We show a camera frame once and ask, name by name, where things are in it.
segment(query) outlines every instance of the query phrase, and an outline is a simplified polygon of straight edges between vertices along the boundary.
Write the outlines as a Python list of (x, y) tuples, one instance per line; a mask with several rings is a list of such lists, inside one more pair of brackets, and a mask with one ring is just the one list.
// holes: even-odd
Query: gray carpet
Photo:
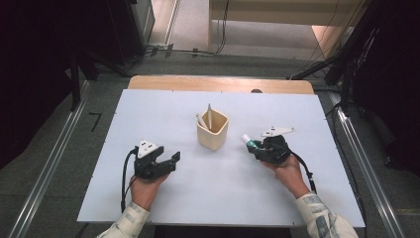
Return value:
[[(307, 61), (290, 59), (265, 59), (250, 57), (197, 57), (187, 54), (173, 53), (170, 58), (158, 54), (153, 58), (136, 61), (127, 69), (134, 74), (187, 74), (187, 75), (235, 75), (267, 78), (284, 78), (298, 72)], [(108, 128), (111, 124), (119, 97), (127, 88), (130, 78), (124, 78), (107, 68), (102, 71), (98, 80), (93, 82), (86, 105), (82, 111), (74, 132), (67, 144), (52, 177), (44, 199), (33, 218), (26, 237), (74, 237), (83, 224), (77, 223), (76, 218), (80, 209), (84, 192), (89, 184), (97, 159), (102, 149)], [(317, 72), (310, 79), (325, 111), (333, 104), (329, 92), (321, 78), (322, 71)], [(0, 237), (6, 237), (12, 229), (17, 215), (38, 178), (44, 163), (53, 149), (62, 126), (68, 116), (71, 98), (67, 97), (56, 109), (51, 118), (37, 133), (28, 149), (7, 167), (0, 171)], [(102, 113), (96, 128), (97, 116), (89, 113)], [(367, 151), (370, 162), (374, 166), (382, 185), (389, 196), (394, 208), (420, 208), (419, 184), (420, 178), (415, 175), (388, 169), (383, 165), (385, 153), (369, 122), (359, 116), (356, 106), (351, 106), (350, 114), (360, 139)], [(331, 128), (331, 117), (328, 118)], [(353, 152), (346, 141), (346, 137), (339, 123), (337, 123), (338, 138), (343, 144), (343, 164), (348, 172), (349, 181), (353, 188), (354, 181), (351, 171), (355, 175), (360, 196), (367, 214), (367, 236), (387, 237), (386, 229), (376, 209), (360, 168), (353, 156)], [(398, 215), (399, 221), (407, 237), (419, 237), (420, 216)], [(83, 237), (93, 237), (107, 229), (110, 224), (90, 224)], [(141, 237), (153, 237), (155, 228), (146, 226)], [(360, 237), (365, 237), (364, 230), (357, 230)], [(305, 228), (291, 229), (292, 237), (308, 237)]]

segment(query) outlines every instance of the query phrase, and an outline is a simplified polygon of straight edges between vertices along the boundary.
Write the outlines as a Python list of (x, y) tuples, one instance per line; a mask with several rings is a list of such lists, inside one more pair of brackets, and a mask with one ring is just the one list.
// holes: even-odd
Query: sleeve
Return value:
[(136, 203), (130, 201), (120, 218), (111, 227), (98, 235), (97, 238), (135, 238), (142, 231), (143, 226), (149, 218), (150, 213)]
[(352, 225), (331, 212), (317, 194), (309, 192), (295, 202), (311, 237), (358, 237)]

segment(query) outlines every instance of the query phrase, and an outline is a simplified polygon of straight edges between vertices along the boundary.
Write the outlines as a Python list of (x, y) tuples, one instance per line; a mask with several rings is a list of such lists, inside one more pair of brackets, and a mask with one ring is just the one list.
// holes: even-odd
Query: floor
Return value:
[[(174, 31), (180, 25), (174, 22), (172, 30)], [(257, 35), (252, 35), (252, 38), (253, 41), (259, 39)], [(130, 73), (286, 78), (310, 66), (311, 60), (309, 59), (314, 59), (313, 56), (311, 57), (313, 50), (309, 49), (316, 45), (313, 42), (315, 40), (311, 41), (309, 37), (307, 40), (294, 41), (284, 38), (285, 42), (289, 41), (289, 45), (286, 44), (285, 47), (288, 48), (288, 52), (277, 53), (275, 57), (264, 55), (250, 57), (243, 54), (242, 50), (234, 50), (234, 47), (229, 48), (230, 44), (227, 44), (224, 50), (224, 54), (227, 54), (227, 56), (193, 58), (191, 55), (179, 53), (166, 58), (164, 54), (157, 54), (152, 58), (144, 58), (134, 62)], [(178, 46), (175, 33), (172, 33), (169, 41), (174, 43), (174, 46)], [(272, 41), (270, 46), (275, 48), (277, 46), (275, 42), (276, 40)], [(242, 43), (242, 45), (251, 46), (251, 43)], [(188, 50), (192, 48), (201, 49), (200, 46), (199, 44), (186, 44), (185, 48)], [(254, 53), (263, 52), (262, 49), (249, 48), (249, 55), (253, 51)], [(98, 69), (101, 70), (101, 73), (97, 81), (87, 82), (82, 80), (85, 85), (85, 93), (82, 94), (84, 107), (81, 108), (78, 120), (71, 128), (72, 133), (67, 135), (68, 141), (63, 146), (62, 153), (58, 155), (59, 160), (55, 165), (55, 172), (52, 174), (48, 186), (45, 187), (45, 194), (40, 203), (34, 207), (36, 213), (33, 217), (29, 217), (30, 222), (25, 237), (74, 237), (84, 225), (76, 222), (76, 217), (105, 141), (119, 97), (122, 90), (127, 88), (130, 80), (130, 78), (119, 76), (103, 66), (98, 66)], [(331, 89), (335, 90), (337, 88), (325, 85), (323, 81), (325, 72), (326, 70), (320, 70), (306, 79), (312, 83), (324, 111), (327, 112), (334, 106), (331, 95), (335, 95), (335, 93), (331, 92)], [(40, 129), (27, 150), (0, 171), (0, 200), (2, 201), (0, 203), (0, 223), (2, 224), (0, 226), (0, 237), (7, 237), (10, 234), (30, 192), (37, 184), (37, 179), (39, 179), (44, 166), (56, 150), (55, 143), (60, 138), (60, 133), (65, 127), (67, 119), (74, 116), (69, 113), (70, 106), (71, 97), (68, 96)], [(389, 199), (392, 209), (395, 211), (396, 219), (405, 236), (420, 237), (420, 200), (418, 199), (420, 196), (420, 189), (418, 189), (420, 178), (410, 172), (385, 167), (383, 162), (386, 153), (374, 128), (364, 118), (364, 114), (361, 113), (357, 105), (352, 104), (349, 113), (369, 162), (374, 167), (375, 174)], [(355, 197), (360, 198), (360, 209), (366, 214), (367, 229), (357, 229), (359, 236), (399, 237), (388, 234), (387, 227), (378, 211), (379, 207), (372, 198), (372, 192), (366, 178), (364, 178), (354, 151), (338, 119), (334, 120), (335, 123), (333, 123), (331, 116), (327, 119), (332, 133), (337, 131), (337, 138), (343, 146), (343, 150), (339, 150), (343, 164), (348, 173), (349, 181), (355, 190)], [(90, 224), (84, 230), (83, 237), (98, 235), (109, 225)], [(154, 226), (147, 225), (140, 237), (153, 237), (155, 229)], [(293, 238), (308, 237), (304, 227), (293, 228), (290, 231)]]

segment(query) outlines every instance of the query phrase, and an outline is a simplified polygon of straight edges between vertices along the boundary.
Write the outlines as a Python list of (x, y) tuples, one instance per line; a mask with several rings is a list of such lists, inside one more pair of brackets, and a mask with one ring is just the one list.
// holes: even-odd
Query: white tabletop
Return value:
[[(195, 114), (204, 112), (208, 103), (230, 120), (227, 139), (216, 152), (197, 141)], [(304, 225), (294, 197), (241, 141), (244, 134), (262, 140), (261, 132), (271, 126), (295, 128), (284, 138), (314, 174), (320, 197), (353, 226), (364, 227), (316, 95), (139, 89), (124, 90), (121, 96), (77, 220), (113, 222), (120, 216), (124, 161), (145, 139), (164, 146), (159, 161), (181, 152), (176, 171), (159, 189), (151, 223)], [(134, 172), (133, 162), (134, 156), (127, 179)]]

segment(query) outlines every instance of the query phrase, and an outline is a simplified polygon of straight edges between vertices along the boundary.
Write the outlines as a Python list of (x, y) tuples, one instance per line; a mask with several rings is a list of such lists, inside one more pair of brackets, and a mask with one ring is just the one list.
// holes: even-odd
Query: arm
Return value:
[(333, 213), (303, 181), (299, 162), (293, 156), (280, 166), (262, 162), (296, 198), (296, 206), (311, 237), (358, 237), (343, 217)]
[(108, 230), (97, 237), (138, 237), (149, 218), (149, 211), (158, 194), (158, 188), (168, 176), (153, 181), (132, 177), (131, 181), (134, 180), (130, 187), (132, 201), (130, 201), (120, 218)]

